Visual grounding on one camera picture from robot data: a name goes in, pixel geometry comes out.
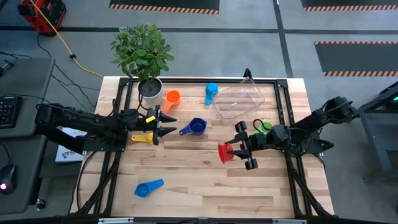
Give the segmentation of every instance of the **orange measuring cup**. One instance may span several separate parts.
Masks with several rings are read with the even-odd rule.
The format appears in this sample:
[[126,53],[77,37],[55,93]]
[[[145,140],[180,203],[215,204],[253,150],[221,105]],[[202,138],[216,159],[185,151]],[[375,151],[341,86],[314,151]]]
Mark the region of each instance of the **orange measuring cup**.
[[166,101],[163,106],[163,113],[167,113],[169,109],[180,103],[180,92],[178,90],[170,90],[166,93]]

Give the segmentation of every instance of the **floor mat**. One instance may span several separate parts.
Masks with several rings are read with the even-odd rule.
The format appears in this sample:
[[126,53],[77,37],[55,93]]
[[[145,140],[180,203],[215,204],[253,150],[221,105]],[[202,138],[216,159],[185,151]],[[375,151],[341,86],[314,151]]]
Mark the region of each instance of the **floor mat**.
[[396,10],[398,0],[301,0],[305,11]]
[[398,76],[396,41],[316,41],[315,48],[327,77]]
[[218,14],[220,0],[111,0],[111,9]]

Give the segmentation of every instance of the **wooden table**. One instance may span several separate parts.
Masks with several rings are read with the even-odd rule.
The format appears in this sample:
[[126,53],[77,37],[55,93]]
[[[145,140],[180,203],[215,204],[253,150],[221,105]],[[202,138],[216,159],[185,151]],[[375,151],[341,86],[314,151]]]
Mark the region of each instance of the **wooden table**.
[[[107,115],[112,110],[120,77],[105,77],[96,113]],[[288,79],[290,98],[296,121],[310,114],[304,80]],[[223,90],[232,84],[219,84]],[[261,107],[247,115],[248,133],[251,123],[260,118],[279,124],[272,85],[258,85],[266,98]],[[205,83],[164,83],[164,92],[179,90],[181,102],[167,114],[178,121],[162,124],[177,130],[166,135],[158,146],[127,140],[122,153],[114,195],[113,217],[213,217],[213,218],[293,218],[292,199],[284,156],[275,150],[254,153],[259,168],[246,170],[244,161],[234,159],[223,164],[217,145],[233,138],[234,123],[225,125],[212,106],[205,106]],[[285,108],[283,92],[282,104]],[[137,107],[136,83],[131,108]],[[207,121],[201,136],[180,136],[178,131],[194,118]],[[81,204],[93,193],[100,179],[104,153],[97,153],[88,163],[80,185]],[[314,155],[303,156],[307,184],[324,208],[333,213],[328,184],[322,163]],[[139,183],[164,179],[165,184],[147,198],[134,195]],[[103,206],[107,196],[103,197]],[[304,212],[301,190],[300,208]],[[71,212],[76,211],[76,203]]]

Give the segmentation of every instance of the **clear plastic container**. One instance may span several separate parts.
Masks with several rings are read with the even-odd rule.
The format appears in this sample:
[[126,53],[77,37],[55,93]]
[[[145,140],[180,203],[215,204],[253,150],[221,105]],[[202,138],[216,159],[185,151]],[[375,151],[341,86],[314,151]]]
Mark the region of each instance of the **clear plastic container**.
[[214,93],[212,100],[221,120],[227,123],[255,111],[266,99],[253,80],[246,78],[239,84]]

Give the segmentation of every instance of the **keyboard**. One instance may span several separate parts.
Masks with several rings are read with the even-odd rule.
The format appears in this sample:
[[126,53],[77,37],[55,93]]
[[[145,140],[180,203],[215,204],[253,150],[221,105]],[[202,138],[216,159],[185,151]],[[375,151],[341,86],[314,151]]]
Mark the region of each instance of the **keyboard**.
[[0,97],[0,129],[14,128],[18,118],[22,97]]

